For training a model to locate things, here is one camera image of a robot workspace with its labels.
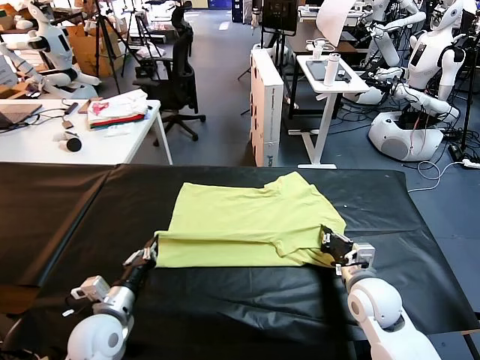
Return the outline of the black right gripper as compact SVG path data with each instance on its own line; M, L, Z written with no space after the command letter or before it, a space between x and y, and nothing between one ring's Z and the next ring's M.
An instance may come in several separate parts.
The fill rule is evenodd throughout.
M347 266L350 261L347 254L353 249L353 241L345 235L332 232L325 225L321 226L322 240L320 250L323 253L330 254L335 264Z

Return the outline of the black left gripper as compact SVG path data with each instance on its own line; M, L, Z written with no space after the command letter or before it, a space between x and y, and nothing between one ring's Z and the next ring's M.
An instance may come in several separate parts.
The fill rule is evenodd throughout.
M155 267L158 258L158 234L148 240L143 249L134 251L124 262L125 286L131 291L140 288L146 274Z

